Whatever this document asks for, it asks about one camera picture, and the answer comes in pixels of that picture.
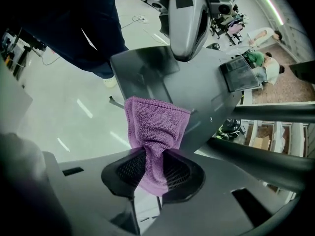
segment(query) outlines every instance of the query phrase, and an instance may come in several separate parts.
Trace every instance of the purple microfiber cloth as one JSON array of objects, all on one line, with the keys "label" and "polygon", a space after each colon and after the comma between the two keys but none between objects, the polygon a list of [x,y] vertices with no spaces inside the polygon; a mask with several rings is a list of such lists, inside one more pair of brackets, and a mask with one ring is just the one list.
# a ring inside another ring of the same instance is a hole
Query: purple microfiber cloth
[{"label": "purple microfiber cloth", "polygon": [[171,103],[131,97],[125,102],[128,138],[132,148],[146,150],[146,172],[139,185],[156,196],[168,192],[163,151],[179,149],[190,112]]}]

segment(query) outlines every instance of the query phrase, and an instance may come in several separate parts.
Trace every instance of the person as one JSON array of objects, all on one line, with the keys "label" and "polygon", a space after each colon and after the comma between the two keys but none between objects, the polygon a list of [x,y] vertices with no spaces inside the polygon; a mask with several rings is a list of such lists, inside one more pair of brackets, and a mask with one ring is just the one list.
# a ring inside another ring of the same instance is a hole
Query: person
[{"label": "person", "polygon": [[260,46],[270,37],[273,37],[274,40],[281,40],[282,34],[280,31],[273,30],[269,27],[263,27],[257,30],[253,30],[247,33],[247,36],[243,39],[242,43],[236,46],[231,46],[225,51],[225,53],[231,57],[242,55],[250,48]]},{"label": "person", "polygon": [[[117,84],[110,58],[127,50],[115,0],[16,0],[20,26],[76,67]],[[95,46],[91,46],[84,33]]]},{"label": "person", "polygon": [[269,52],[266,52],[265,54],[262,52],[245,52],[243,56],[248,63],[255,63],[256,66],[262,66],[265,60],[272,58],[272,55]]},{"label": "person", "polygon": [[284,73],[284,66],[279,65],[274,58],[268,57],[262,66],[254,68],[252,71],[259,82],[268,82],[274,85],[279,74]]}]

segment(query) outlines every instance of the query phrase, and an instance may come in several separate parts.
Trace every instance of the shiny floor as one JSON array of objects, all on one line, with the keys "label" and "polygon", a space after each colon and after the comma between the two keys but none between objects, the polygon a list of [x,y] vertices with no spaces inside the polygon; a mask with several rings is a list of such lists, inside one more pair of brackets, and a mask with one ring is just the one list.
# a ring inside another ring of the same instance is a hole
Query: shiny floor
[{"label": "shiny floor", "polygon": [[[169,43],[159,32],[156,10],[140,0],[116,0],[116,5],[129,49]],[[144,16],[145,22],[133,22],[132,18],[137,15]],[[210,36],[205,46],[212,42]],[[129,149],[125,112],[109,103],[111,95],[122,100],[119,87],[108,89],[96,75],[62,58],[56,60],[59,55],[49,48],[42,57],[43,60],[34,52],[30,53],[19,81],[33,102],[18,135],[52,152],[58,162]]]}]

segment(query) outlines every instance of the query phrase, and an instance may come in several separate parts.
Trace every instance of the fluorescent light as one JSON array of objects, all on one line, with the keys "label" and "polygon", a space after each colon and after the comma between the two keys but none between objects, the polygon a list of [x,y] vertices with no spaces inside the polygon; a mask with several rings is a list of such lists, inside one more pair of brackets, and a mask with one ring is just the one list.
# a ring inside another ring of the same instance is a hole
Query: fluorescent light
[{"label": "fluorescent light", "polygon": [[276,8],[274,7],[274,5],[272,4],[272,2],[270,0],[266,0],[266,2],[269,4],[269,6],[271,7],[271,9],[273,10],[273,12],[275,13],[280,25],[283,25],[283,21],[279,15],[279,12],[276,10]]}]

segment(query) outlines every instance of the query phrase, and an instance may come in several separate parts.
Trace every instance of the jeans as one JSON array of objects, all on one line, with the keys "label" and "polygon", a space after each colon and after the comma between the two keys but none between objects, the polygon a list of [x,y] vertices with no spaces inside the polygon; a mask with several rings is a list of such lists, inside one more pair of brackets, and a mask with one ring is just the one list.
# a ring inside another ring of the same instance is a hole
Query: jeans
[{"label": "jeans", "polygon": [[127,50],[115,0],[40,0],[34,8],[15,15],[23,29],[78,68],[104,79],[113,76],[109,59]]},{"label": "jeans", "polygon": [[252,69],[254,75],[257,77],[259,82],[267,81],[266,69],[263,67],[256,67]]}]

